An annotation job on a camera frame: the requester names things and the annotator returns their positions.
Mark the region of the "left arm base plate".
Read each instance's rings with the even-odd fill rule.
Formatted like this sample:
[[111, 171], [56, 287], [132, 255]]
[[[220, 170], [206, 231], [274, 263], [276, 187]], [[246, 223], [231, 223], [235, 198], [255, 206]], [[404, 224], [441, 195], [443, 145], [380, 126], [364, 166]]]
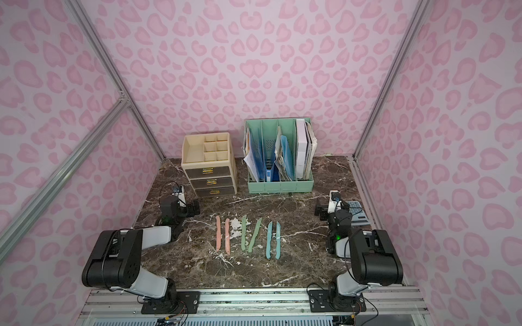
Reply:
[[141, 308], [143, 315], [196, 314], [200, 302], [199, 291], [178, 291], [161, 299], [145, 299]]

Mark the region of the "beige desktop drawer organizer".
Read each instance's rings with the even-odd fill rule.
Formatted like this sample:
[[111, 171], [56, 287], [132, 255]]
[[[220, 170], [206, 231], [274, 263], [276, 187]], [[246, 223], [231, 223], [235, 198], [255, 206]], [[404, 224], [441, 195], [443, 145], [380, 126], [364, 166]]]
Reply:
[[185, 136], [182, 168], [199, 198], [237, 193], [237, 169], [229, 133]]

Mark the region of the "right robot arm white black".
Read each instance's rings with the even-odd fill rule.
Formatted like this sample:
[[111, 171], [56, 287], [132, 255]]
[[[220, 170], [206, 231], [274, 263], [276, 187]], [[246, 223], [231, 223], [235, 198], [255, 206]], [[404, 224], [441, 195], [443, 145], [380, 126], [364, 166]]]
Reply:
[[353, 215], [343, 201], [316, 204], [314, 215], [328, 225], [327, 252], [350, 263], [331, 283], [332, 300], [359, 298], [372, 286], [402, 283], [402, 263], [385, 230], [353, 228]]

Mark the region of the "teal knife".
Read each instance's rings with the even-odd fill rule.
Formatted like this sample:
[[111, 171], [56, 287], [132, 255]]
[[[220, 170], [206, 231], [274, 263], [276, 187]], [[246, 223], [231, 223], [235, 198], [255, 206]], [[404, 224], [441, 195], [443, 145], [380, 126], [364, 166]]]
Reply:
[[265, 255], [266, 259], [271, 258], [271, 241], [273, 236], [273, 222], [270, 221], [267, 230], [266, 230], [266, 248], [265, 248]]
[[276, 223], [276, 259], [281, 257], [281, 225], [279, 222]]

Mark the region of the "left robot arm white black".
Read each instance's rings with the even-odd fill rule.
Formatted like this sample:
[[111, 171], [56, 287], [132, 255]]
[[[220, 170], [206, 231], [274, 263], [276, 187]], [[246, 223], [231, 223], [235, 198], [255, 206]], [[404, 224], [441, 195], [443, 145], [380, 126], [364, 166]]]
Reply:
[[100, 233], [82, 271], [83, 285], [123, 290], [149, 300], [177, 300], [174, 281], [146, 270], [141, 254], [145, 249], [175, 242], [184, 230], [184, 220], [199, 215], [201, 209], [198, 200], [185, 202], [178, 194], [160, 201], [160, 210], [152, 227]]

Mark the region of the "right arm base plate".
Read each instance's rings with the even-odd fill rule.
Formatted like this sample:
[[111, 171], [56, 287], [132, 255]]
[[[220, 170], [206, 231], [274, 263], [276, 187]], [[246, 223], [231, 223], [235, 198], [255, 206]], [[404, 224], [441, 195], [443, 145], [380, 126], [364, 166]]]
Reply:
[[307, 289], [311, 312], [366, 312], [362, 296], [342, 296], [325, 289]]

